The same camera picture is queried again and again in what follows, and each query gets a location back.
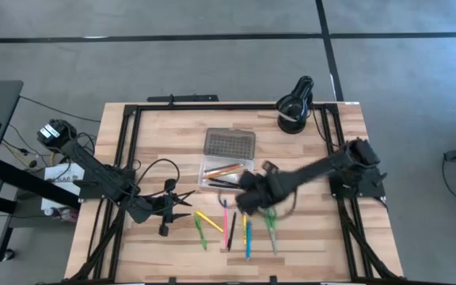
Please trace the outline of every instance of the wheel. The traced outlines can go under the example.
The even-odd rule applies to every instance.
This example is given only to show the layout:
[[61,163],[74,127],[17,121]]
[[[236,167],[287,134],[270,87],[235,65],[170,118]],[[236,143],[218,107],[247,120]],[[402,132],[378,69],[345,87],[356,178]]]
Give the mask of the wheel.
[[12,260],[15,257],[15,252],[12,249],[5,250],[5,256],[2,261]]

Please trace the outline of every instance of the clear plastic box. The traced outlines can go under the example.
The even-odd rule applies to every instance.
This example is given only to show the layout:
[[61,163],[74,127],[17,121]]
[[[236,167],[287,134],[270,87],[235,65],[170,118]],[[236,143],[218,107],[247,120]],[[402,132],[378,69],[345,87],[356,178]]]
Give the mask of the clear plastic box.
[[[206,187],[206,188],[222,189],[223,191],[241,190],[241,189],[218,188],[218,187],[210,186],[209,184],[221,184],[221,183],[209,180],[208,178],[204,178],[206,169],[215,169],[218,167],[222,167],[225,165],[232,165],[235,163],[242,163],[242,164],[244,164],[243,169],[251,171],[251,172],[253,171],[253,161],[250,161],[250,160],[237,159],[237,158],[222,158],[222,157],[211,156],[211,155],[203,156],[202,164],[199,167],[198,185],[201,187]],[[240,178],[240,173],[234,173],[234,174],[229,174],[229,175],[225,175],[222,177],[216,177],[216,179],[228,181],[231,183],[238,183],[238,179]]]

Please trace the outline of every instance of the blue pencil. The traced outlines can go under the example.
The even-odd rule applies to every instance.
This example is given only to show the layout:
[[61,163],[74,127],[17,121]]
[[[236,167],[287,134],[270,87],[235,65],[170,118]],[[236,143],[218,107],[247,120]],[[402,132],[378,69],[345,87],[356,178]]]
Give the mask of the blue pencil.
[[247,222],[247,242],[245,244],[245,259],[250,260],[251,259],[251,222]]

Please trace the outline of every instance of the wooden table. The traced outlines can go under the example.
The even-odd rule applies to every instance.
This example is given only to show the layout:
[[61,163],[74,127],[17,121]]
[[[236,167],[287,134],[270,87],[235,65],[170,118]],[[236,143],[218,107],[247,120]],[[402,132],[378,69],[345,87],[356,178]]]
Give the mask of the wooden table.
[[[96,158],[106,164],[114,161],[124,105],[125,103],[105,105]],[[367,138],[360,105],[339,103],[339,110],[344,137],[347,140]],[[174,213],[193,213],[200,209],[222,226],[223,211],[217,201],[217,193],[199,188],[197,184],[208,127],[254,131],[254,165],[255,171],[259,173],[262,172],[261,165],[265,160],[286,170],[296,169],[327,155],[325,142],[318,134],[312,118],[302,133],[288,135],[278,128],[276,117],[275,111],[145,111],[142,114],[135,155],[142,162],[137,176],[154,160],[171,159],[180,168],[176,192],[180,194],[196,190],[187,200],[193,207],[177,206]],[[319,112],[317,118],[321,124]],[[132,124],[130,120],[128,130],[131,130]],[[125,154],[130,133],[127,133]],[[164,180],[175,176],[176,170],[171,165],[159,163],[139,185],[141,193],[162,190]],[[229,201],[234,198],[233,195],[225,197]],[[370,198],[359,199],[359,204],[367,241],[388,268],[401,275],[386,209]],[[72,276],[86,260],[97,205],[97,200],[82,204],[65,277]],[[278,213],[290,206],[291,199],[288,199],[278,206]],[[97,235],[101,230],[102,216],[101,214]],[[276,275],[279,281],[349,280],[337,205],[330,196],[326,178],[300,187],[295,213],[290,218],[277,222],[277,256],[272,253],[263,219],[254,217],[251,218],[254,229],[252,258],[250,261],[245,259],[240,217],[239,215],[237,219],[232,250],[227,252],[224,249],[223,235],[206,222],[203,224],[203,232],[208,244],[207,251],[203,250],[192,216],[170,224],[169,236],[161,237],[158,235],[161,217],[153,216],[142,224],[136,224],[127,215],[116,282],[167,282],[170,276],[177,277],[179,282],[268,281],[270,275]],[[357,269],[359,275],[363,276],[359,248],[354,240],[353,242]],[[108,274],[111,248],[109,246],[108,254],[105,254],[102,276]]]

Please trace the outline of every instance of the pink pencil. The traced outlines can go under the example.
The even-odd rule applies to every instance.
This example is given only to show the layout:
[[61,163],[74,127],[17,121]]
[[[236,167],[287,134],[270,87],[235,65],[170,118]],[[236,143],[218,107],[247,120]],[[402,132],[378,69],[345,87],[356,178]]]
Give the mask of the pink pencil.
[[224,228],[224,234],[225,234],[225,247],[228,246],[228,210],[226,209],[226,199],[224,201],[225,207],[223,207],[224,212],[225,212],[225,228]]

